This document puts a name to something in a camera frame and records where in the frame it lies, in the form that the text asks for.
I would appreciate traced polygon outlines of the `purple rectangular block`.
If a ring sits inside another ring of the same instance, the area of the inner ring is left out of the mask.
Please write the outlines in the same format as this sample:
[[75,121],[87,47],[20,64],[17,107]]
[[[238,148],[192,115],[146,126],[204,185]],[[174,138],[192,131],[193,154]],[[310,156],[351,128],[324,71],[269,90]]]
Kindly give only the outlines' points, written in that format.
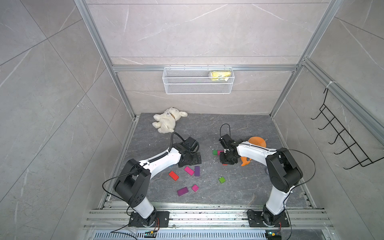
[[188,192],[189,192],[189,189],[187,187],[177,190],[177,194],[179,197],[187,194]]
[[194,172],[195,177],[199,177],[201,172],[200,166],[195,166]]

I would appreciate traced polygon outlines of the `orange plush toy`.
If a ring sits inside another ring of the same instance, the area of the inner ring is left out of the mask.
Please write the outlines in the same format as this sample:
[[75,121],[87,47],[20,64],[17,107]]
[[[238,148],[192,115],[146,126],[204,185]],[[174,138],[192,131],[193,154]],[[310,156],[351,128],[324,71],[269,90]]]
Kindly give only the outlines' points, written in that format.
[[[259,147],[263,147],[263,148],[267,147],[266,141],[260,137],[251,137],[251,138],[249,138],[248,142],[252,145],[256,145]],[[242,161],[241,166],[243,167],[243,166],[250,164],[252,159],[246,158],[246,157],[241,157],[241,161]]]

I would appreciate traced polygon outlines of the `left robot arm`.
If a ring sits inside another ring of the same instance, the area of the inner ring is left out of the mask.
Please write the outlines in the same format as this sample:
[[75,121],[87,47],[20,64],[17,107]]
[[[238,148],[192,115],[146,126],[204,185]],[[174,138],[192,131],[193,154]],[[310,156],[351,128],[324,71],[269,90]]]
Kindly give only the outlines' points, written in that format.
[[171,137],[170,146],[149,159],[128,160],[118,176],[102,183],[106,193],[126,202],[133,209],[133,219],[137,220],[140,226],[155,225],[158,228],[164,226],[161,221],[165,220],[165,213],[158,213],[147,198],[151,179],[173,165],[181,168],[202,163],[200,144],[197,140],[192,137],[181,140],[180,143],[174,143]]

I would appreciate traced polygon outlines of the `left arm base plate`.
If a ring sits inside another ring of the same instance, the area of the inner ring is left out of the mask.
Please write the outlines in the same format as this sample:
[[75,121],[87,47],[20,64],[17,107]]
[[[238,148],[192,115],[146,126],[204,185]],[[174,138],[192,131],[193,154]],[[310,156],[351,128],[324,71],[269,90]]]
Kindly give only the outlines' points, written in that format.
[[139,213],[133,212],[130,216],[129,227],[160,227],[167,228],[170,220],[170,212],[154,211],[148,218],[143,218]]

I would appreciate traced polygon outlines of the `pink rectangular block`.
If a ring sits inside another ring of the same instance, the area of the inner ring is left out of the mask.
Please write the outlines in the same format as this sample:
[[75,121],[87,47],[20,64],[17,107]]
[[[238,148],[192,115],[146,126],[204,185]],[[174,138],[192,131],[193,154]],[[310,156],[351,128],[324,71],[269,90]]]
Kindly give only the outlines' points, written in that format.
[[185,172],[187,172],[190,176],[193,176],[195,174],[195,171],[192,170],[190,167],[184,168]]

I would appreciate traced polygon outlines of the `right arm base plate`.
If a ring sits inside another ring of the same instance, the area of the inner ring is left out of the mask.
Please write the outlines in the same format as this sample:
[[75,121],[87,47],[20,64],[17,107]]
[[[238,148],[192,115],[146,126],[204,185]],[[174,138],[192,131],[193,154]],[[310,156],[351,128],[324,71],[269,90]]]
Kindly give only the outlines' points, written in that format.
[[279,215],[273,215],[268,211],[247,210],[247,219],[251,228],[286,228],[291,226],[285,211]]

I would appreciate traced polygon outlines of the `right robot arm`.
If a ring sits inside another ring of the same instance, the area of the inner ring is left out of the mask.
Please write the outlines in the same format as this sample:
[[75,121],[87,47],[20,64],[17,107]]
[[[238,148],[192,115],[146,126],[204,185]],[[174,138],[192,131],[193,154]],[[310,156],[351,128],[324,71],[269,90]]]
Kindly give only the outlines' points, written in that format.
[[220,153],[221,163],[234,165],[241,159],[242,166],[256,161],[267,167],[272,191],[262,211],[247,210],[250,227],[290,227],[286,202],[303,177],[303,172],[291,151],[286,148],[269,149],[260,137],[251,137],[248,141],[240,143],[226,134],[220,137],[219,142],[224,148]]

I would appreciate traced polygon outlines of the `yellow sponge in basket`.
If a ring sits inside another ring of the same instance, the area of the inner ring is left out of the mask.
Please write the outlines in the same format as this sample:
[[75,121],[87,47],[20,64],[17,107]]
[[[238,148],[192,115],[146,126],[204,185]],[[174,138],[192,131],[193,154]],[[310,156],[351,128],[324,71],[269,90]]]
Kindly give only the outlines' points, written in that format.
[[209,78],[212,81],[225,81],[227,82],[232,77],[231,71],[211,71],[209,72]]

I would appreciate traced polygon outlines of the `pink cube block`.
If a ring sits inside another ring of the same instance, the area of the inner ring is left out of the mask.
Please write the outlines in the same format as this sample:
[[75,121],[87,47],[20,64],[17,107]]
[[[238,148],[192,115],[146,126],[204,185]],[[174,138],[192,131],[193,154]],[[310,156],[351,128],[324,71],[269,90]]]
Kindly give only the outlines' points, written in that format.
[[194,192],[197,192],[198,189],[199,189],[199,187],[198,187],[197,185],[193,185],[193,186],[192,186],[192,190],[193,190]]

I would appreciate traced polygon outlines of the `white plush dog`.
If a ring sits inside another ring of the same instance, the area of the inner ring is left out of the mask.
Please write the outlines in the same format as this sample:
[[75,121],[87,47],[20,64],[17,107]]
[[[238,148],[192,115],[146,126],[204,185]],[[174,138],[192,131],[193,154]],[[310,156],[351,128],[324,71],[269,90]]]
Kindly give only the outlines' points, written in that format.
[[165,110],[164,113],[160,115],[154,115],[155,122],[152,123],[152,126],[161,134],[173,133],[176,127],[176,122],[182,117],[187,116],[187,112],[179,111],[172,107]]

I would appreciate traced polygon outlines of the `metal rail frame front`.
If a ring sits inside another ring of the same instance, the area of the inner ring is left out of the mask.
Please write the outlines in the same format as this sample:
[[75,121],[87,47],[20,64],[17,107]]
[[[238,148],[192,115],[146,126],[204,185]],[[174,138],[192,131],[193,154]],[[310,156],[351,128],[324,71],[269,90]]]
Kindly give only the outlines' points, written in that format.
[[138,217],[119,202],[90,210],[82,222],[88,240],[337,240],[326,211],[288,209],[275,227],[261,220],[261,207],[244,205],[162,204],[158,223],[140,227]]

